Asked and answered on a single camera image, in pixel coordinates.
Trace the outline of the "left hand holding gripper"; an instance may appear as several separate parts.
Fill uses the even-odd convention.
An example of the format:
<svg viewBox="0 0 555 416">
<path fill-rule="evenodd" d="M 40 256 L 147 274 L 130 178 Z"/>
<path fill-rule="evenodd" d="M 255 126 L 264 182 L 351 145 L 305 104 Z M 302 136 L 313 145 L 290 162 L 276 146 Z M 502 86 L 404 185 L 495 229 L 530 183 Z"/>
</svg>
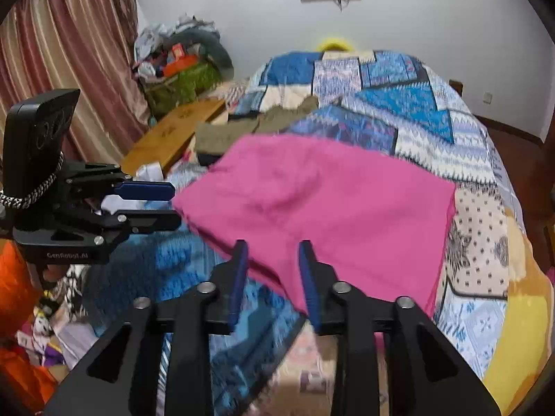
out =
<svg viewBox="0 0 555 416">
<path fill-rule="evenodd" d="M 49 284 L 55 284 L 66 276 L 68 265 L 48 265 L 42 272 L 42 278 Z"/>
</svg>

